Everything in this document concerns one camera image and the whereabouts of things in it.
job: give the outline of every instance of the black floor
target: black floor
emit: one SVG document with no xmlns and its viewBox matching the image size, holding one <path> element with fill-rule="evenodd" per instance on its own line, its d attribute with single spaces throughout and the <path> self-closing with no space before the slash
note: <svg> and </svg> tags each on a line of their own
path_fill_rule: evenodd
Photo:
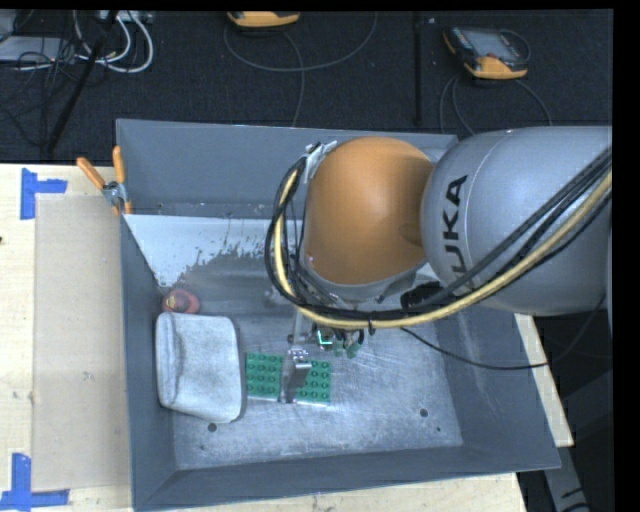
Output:
<svg viewBox="0 0 640 512">
<path fill-rule="evenodd" d="M 303 12 L 296 25 L 268 37 L 238 33 L 224 12 L 154 14 L 147 25 L 153 62 L 140 73 L 96 65 L 80 89 L 87 64 L 78 58 L 36 71 L 2 62 L 0 161 L 73 163 L 86 156 L 110 164 L 118 118 L 443 132 L 460 139 L 549 122 L 612 123 L 611 9 Z M 88 44 L 106 34 L 106 50 L 122 49 L 118 26 L 107 33 L 94 11 L 77 16 Z M 443 44 L 443 27 L 451 24 L 506 28 L 522 36 L 531 50 L 527 87 L 478 87 Z M 149 55 L 143 33 L 129 26 L 135 58 L 120 61 L 123 67 L 139 66 Z M 70 11 L 18 10 L 16 28 L 15 35 L 77 43 Z M 22 67 L 29 65 L 27 57 Z M 306 71 L 283 70 L 300 67 Z M 458 75 L 455 94 L 449 88 L 443 96 Z M 557 360 L 586 316 L 538 319 L 563 398 L 612 367 L 602 315 Z M 593 511 L 613 510 L 612 418 L 605 411 L 599 422 L 581 427 L 571 450 Z M 553 510 L 543 474 L 520 477 L 529 510 Z"/>
</svg>

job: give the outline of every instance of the small orange object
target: small orange object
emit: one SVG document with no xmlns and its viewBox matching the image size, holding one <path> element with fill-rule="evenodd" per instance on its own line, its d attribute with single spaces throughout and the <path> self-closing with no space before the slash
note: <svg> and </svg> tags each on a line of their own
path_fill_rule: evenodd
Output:
<svg viewBox="0 0 640 512">
<path fill-rule="evenodd" d="M 89 160 L 81 156 L 76 159 L 76 165 L 80 167 L 80 169 L 82 169 L 82 171 L 87 175 L 87 178 L 91 180 L 91 183 L 93 183 L 96 188 L 100 190 L 104 188 L 104 186 L 106 185 L 104 178 L 100 176 L 100 173 L 93 165 L 91 165 L 91 162 L 89 162 Z"/>
<path fill-rule="evenodd" d="M 111 156 L 113 159 L 113 168 L 116 171 L 116 182 L 124 183 L 126 172 L 124 170 L 124 160 L 122 159 L 120 146 L 114 146 Z M 124 202 L 124 213 L 132 213 L 131 200 Z"/>
<path fill-rule="evenodd" d="M 162 311 L 174 313 L 197 313 L 200 311 L 198 297 L 186 290 L 176 288 L 167 293 L 162 299 Z"/>
</svg>

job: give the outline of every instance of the yellow cable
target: yellow cable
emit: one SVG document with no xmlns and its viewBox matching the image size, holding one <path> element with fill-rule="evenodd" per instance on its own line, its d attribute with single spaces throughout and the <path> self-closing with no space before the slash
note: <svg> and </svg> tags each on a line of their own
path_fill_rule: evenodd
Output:
<svg viewBox="0 0 640 512">
<path fill-rule="evenodd" d="M 300 171 L 292 174 L 287 183 L 285 184 L 282 194 L 280 196 L 279 204 L 282 205 L 284 202 L 284 198 L 287 196 L 289 190 L 293 186 L 293 183 Z M 526 256 L 520 263 L 515 265 L 513 268 L 497 277 L 493 281 L 481 286 L 477 290 L 471 292 L 466 297 L 457 300 L 447 306 L 444 306 L 435 311 L 431 311 L 429 313 L 424 313 L 421 315 L 416 315 L 408 318 L 401 318 L 397 320 L 372 320 L 371 325 L 369 325 L 368 320 L 345 320 L 345 319 L 336 319 L 328 316 L 319 315 L 313 311 L 310 311 L 302 306 L 295 306 L 298 311 L 300 311 L 307 318 L 313 320 L 318 325 L 325 325 L 327 327 L 334 327 L 336 329 L 348 329 L 348 330 L 358 330 L 358 329 L 367 329 L 369 327 L 373 327 L 374 329 L 395 329 L 399 327 L 409 327 L 412 325 L 417 325 L 426 322 L 433 322 L 434 320 L 439 320 L 446 316 L 452 315 L 453 313 L 457 313 L 458 311 L 475 304 L 476 302 L 481 301 L 493 295 L 501 288 L 504 288 L 509 283 L 511 283 L 514 279 L 522 275 L 524 272 L 533 267 L 538 261 L 540 261 L 550 250 L 556 245 L 562 238 L 569 233 L 588 213 L 591 209 L 598 203 L 598 201 L 607 193 L 612 184 L 612 173 L 613 167 L 609 169 L 607 175 L 602 179 L 599 185 L 589 194 L 589 196 L 584 200 L 584 202 L 573 212 L 573 214 L 543 243 L 541 243 L 536 249 L 531 251 L 531 253 Z M 274 233 L 274 247 L 279 248 L 282 240 L 282 215 L 278 217 L 275 225 L 275 233 Z M 284 264 L 282 261 L 282 253 L 281 251 L 274 251 L 274 259 L 275 259 L 275 270 L 276 277 L 278 282 L 284 287 L 284 289 L 290 294 L 295 295 L 291 285 L 287 281 L 286 273 L 284 270 Z"/>
</svg>

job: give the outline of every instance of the green lego plate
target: green lego plate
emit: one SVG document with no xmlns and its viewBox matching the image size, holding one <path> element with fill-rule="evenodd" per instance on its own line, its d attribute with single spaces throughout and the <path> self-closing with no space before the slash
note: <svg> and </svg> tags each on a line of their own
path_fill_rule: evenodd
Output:
<svg viewBox="0 0 640 512">
<path fill-rule="evenodd" d="M 248 352 L 245 355 L 247 395 L 253 398 L 277 400 L 280 394 L 282 356 Z M 311 361 L 304 386 L 299 387 L 296 401 L 328 404 L 331 400 L 331 363 Z"/>
</svg>

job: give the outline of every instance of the white cable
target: white cable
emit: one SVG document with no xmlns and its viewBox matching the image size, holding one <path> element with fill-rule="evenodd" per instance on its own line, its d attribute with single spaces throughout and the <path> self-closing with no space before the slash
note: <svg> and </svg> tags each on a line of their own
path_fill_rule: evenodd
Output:
<svg viewBox="0 0 640 512">
<path fill-rule="evenodd" d="M 34 66 L 16 66 L 15 69 L 16 71 L 35 71 L 37 69 L 49 69 L 51 66 L 53 66 L 53 62 L 43 62 Z"/>
<path fill-rule="evenodd" d="M 150 65 L 151 62 L 153 61 L 153 54 L 154 54 L 154 48 L 153 48 L 153 40 L 151 39 L 151 34 L 149 34 L 149 31 L 147 30 L 147 28 L 142 24 L 142 22 L 138 19 L 138 16 L 132 14 L 131 18 L 133 19 L 133 22 L 138 26 L 138 28 L 140 28 L 140 30 L 142 31 L 142 33 L 144 34 L 145 40 L 147 42 L 147 47 L 148 47 L 148 55 L 147 55 L 147 59 L 145 60 L 145 62 L 136 67 L 136 68 L 124 68 L 124 67 L 118 67 L 118 66 L 114 66 L 111 63 L 112 62 L 116 62 L 120 59 L 122 59 L 123 57 L 125 57 L 129 51 L 131 50 L 131 35 L 129 34 L 129 30 L 127 29 L 126 25 L 124 24 L 124 22 L 122 21 L 122 18 L 120 17 L 120 15 L 118 15 L 116 17 L 116 20 L 118 21 L 118 23 L 120 24 L 120 26 L 122 27 L 122 30 L 124 31 L 126 38 L 127 38 L 127 45 L 126 48 L 122 51 L 122 53 L 120 53 L 119 55 L 115 56 L 115 57 L 102 57 L 100 59 L 96 60 L 96 64 L 100 64 L 101 66 L 106 67 L 107 69 L 111 70 L 111 71 L 116 71 L 118 73 L 139 73 L 141 71 L 144 71 L 145 69 L 147 69 Z M 83 48 L 91 53 L 91 48 L 89 47 L 89 45 L 84 41 L 83 36 L 82 36 L 82 32 L 80 31 L 80 26 L 78 24 L 77 21 L 77 15 L 76 15 L 76 11 L 73 11 L 73 19 L 74 19 L 74 28 L 76 31 L 76 35 L 80 38 L 80 40 L 82 41 L 82 46 Z M 88 60 L 89 57 L 86 55 L 77 55 L 78 58 L 83 59 L 83 60 Z"/>
<path fill-rule="evenodd" d="M 122 28 L 122 31 L 124 32 L 125 38 L 127 39 L 127 43 L 125 45 L 124 50 L 122 50 L 122 52 L 119 55 L 116 55 L 115 57 L 100 57 L 99 59 L 96 59 L 97 63 L 108 63 L 108 62 L 116 62 L 119 61 L 121 59 L 123 59 L 124 57 L 127 56 L 127 54 L 129 53 L 129 50 L 131 50 L 131 34 L 129 34 L 129 30 L 127 29 L 127 26 L 124 24 L 124 22 L 122 21 L 122 19 L 120 18 L 120 16 L 118 16 L 116 18 L 116 21 L 120 24 L 120 27 Z M 86 41 L 84 40 L 84 36 L 82 35 L 82 31 L 80 30 L 80 25 L 78 24 L 78 16 L 76 13 L 76 10 L 73 10 L 73 26 L 76 32 L 76 35 L 78 36 L 78 39 L 80 39 L 80 41 L 82 41 L 82 47 L 85 49 L 85 51 L 89 54 L 91 54 L 91 48 L 89 47 L 89 45 L 86 43 Z M 82 60 L 89 60 L 89 56 L 88 55 L 81 55 L 81 54 L 76 54 L 76 57 Z"/>
<path fill-rule="evenodd" d="M 153 40 L 151 39 L 151 34 L 149 34 L 149 31 L 147 30 L 147 28 L 144 26 L 144 24 L 138 19 L 137 16 L 132 15 L 131 16 L 133 18 L 133 21 L 136 25 L 138 25 L 138 28 L 142 31 L 142 33 L 144 34 L 144 37 L 147 41 L 147 47 L 148 47 L 148 55 L 147 55 L 147 60 L 144 61 L 144 63 L 140 66 L 138 66 L 137 68 L 119 68 L 117 66 L 112 66 L 111 64 L 109 64 L 108 62 L 98 62 L 98 64 L 101 64 L 102 66 L 105 66 L 106 68 L 110 69 L 111 71 L 117 71 L 118 73 L 140 73 L 141 71 L 144 71 L 145 69 L 147 69 L 150 65 L 151 62 L 153 61 Z"/>
</svg>

